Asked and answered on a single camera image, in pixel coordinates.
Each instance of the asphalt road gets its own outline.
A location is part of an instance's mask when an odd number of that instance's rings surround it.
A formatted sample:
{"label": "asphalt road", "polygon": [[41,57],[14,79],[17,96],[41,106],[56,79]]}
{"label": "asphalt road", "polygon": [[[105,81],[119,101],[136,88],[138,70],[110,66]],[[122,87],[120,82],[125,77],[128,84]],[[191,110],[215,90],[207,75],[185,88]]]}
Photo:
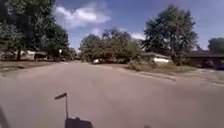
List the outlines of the asphalt road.
{"label": "asphalt road", "polygon": [[94,128],[223,128],[224,89],[81,63],[22,70],[0,78],[0,107],[11,128],[63,128],[70,117]]}

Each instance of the tree trunk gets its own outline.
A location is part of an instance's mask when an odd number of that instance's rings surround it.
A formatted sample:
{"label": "tree trunk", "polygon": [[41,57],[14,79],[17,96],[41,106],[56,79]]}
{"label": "tree trunk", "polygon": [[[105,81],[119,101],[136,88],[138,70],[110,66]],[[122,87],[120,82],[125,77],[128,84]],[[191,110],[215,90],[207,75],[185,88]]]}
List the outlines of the tree trunk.
{"label": "tree trunk", "polygon": [[20,61],[20,60],[21,60],[21,47],[18,47],[16,60],[17,60],[17,61]]}

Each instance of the white cloud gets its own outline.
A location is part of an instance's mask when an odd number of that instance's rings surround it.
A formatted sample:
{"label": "white cloud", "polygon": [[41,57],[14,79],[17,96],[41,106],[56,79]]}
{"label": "white cloud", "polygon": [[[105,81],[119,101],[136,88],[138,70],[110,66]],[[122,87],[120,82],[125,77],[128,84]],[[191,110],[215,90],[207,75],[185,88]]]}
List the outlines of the white cloud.
{"label": "white cloud", "polygon": [[99,28],[94,28],[91,32],[91,34],[94,34],[94,35],[101,35],[101,30]]}
{"label": "white cloud", "polygon": [[105,4],[90,3],[71,11],[62,6],[55,9],[57,22],[67,29],[85,27],[89,24],[101,24],[110,20]]}
{"label": "white cloud", "polygon": [[134,39],[145,40],[145,35],[142,33],[131,33],[131,37]]}

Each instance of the sky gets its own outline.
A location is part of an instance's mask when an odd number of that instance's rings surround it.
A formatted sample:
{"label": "sky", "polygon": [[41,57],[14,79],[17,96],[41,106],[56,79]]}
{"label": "sky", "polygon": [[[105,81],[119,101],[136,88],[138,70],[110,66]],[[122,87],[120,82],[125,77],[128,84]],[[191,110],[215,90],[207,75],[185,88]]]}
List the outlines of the sky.
{"label": "sky", "polygon": [[224,37],[224,0],[56,0],[54,15],[67,30],[70,46],[78,49],[85,36],[100,35],[113,27],[144,39],[146,21],[169,4],[191,12],[203,49],[209,39]]}

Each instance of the lawn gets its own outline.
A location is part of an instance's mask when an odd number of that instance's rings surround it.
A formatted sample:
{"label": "lawn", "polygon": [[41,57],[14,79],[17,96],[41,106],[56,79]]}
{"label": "lawn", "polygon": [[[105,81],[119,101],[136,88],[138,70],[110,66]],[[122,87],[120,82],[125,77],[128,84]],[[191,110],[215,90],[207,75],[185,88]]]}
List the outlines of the lawn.
{"label": "lawn", "polygon": [[39,61],[0,61],[0,72],[50,65],[52,62]]}
{"label": "lawn", "polygon": [[139,64],[137,62],[132,62],[126,67],[126,69],[175,75],[178,73],[186,73],[186,72],[194,71],[197,68],[187,66],[187,65],[176,66],[174,64],[168,64],[168,65],[156,66],[152,64]]}

